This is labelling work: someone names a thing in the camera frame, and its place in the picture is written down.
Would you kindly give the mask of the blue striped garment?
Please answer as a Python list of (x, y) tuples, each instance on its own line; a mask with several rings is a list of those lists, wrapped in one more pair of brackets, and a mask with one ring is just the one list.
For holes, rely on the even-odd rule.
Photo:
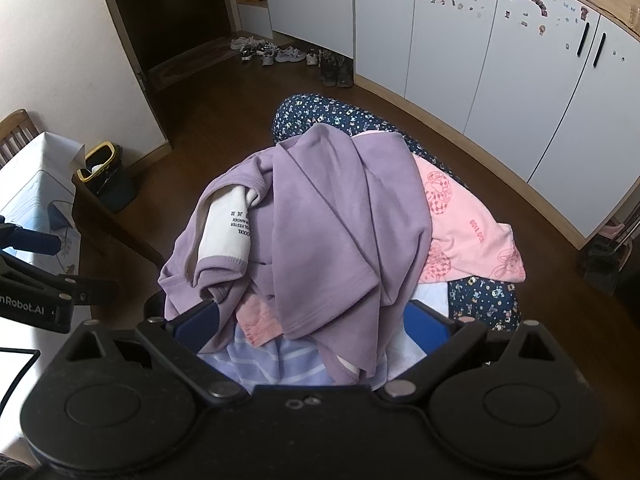
[(289, 340), (280, 335), (254, 346), (236, 324), (228, 344), (216, 352), (198, 355), (218, 372), (247, 391), (257, 386), (351, 386), (382, 387), (388, 377), (386, 356), (369, 377), (352, 363), (319, 346), (314, 338)]

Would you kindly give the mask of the navy floral garment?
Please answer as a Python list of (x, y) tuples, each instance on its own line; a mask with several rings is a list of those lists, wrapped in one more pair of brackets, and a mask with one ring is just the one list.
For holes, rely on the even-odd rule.
[[(296, 93), (278, 106), (271, 135), (278, 143), (304, 133), (317, 122), (331, 125), (349, 136), (368, 129), (398, 131), (381, 117), (361, 107), (322, 96), (319, 93)], [(448, 284), (449, 312), (453, 318), (470, 316), (492, 330), (515, 330), (521, 312), (515, 286), (489, 278), (459, 278)]]

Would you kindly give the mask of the blue mountain table mat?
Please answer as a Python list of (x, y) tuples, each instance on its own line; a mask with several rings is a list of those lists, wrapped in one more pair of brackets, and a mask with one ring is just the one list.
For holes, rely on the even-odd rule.
[(24, 229), (56, 236), (54, 256), (9, 248), (7, 252), (52, 274), (76, 275), (81, 235), (73, 219), (72, 177), (85, 161), (85, 147), (64, 136), (40, 133), (1, 169), (1, 214)]

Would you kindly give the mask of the white cabinet row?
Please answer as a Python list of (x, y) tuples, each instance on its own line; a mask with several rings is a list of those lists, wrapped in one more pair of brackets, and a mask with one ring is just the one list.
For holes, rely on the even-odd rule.
[(276, 32), (457, 144), (584, 246), (639, 185), (639, 39), (582, 0), (268, 0)]

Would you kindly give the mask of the purple long-sleeve shirt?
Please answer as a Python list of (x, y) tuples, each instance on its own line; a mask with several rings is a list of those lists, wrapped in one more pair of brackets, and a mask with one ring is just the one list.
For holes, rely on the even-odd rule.
[(317, 124), (209, 183), (160, 271), (165, 314), (210, 299), (209, 352), (254, 292), (288, 340), (308, 338), (339, 385), (372, 377), (432, 239), (413, 154), (397, 132)]

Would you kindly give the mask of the dark boots pair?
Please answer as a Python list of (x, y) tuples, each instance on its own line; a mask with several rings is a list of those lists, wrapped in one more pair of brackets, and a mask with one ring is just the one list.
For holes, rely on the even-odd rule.
[(326, 87), (352, 88), (354, 66), (352, 60), (329, 50), (320, 53), (320, 79)]

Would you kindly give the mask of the dark trash bin yellow rim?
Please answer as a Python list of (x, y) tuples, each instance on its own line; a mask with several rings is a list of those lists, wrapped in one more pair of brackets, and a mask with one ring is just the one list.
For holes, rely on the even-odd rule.
[(138, 195), (138, 189), (122, 163), (124, 150), (104, 141), (85, 156), (85, 165), (76, 178), (113, 214), (125, 209)]

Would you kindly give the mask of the wooden chair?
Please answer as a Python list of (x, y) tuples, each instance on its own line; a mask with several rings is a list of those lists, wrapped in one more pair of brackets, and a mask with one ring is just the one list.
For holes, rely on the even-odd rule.
[(0, 122), (0, 167), (6, 166), (39, 135), (40, 131), (24, 108), (20, 108), (2, 119)]

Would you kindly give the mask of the white sneaker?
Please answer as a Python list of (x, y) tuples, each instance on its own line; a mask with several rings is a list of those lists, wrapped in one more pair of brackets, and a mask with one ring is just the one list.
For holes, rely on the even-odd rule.
[(306, 53), (294, 48), (279, 49), (274, 60), (277, 63), (299, 63), (306, 60)]

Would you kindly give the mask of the pink printed garment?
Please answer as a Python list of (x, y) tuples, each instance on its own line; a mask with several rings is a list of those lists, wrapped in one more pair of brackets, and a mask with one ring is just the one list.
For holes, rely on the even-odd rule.
[(419, 156), (414, 161), (432, 219), (431, 247), (419, 282), (452, 282), (470, 276), (524, 282), (526, 272), (512, 228), (497, 222), (475, 195), (445, 171)]

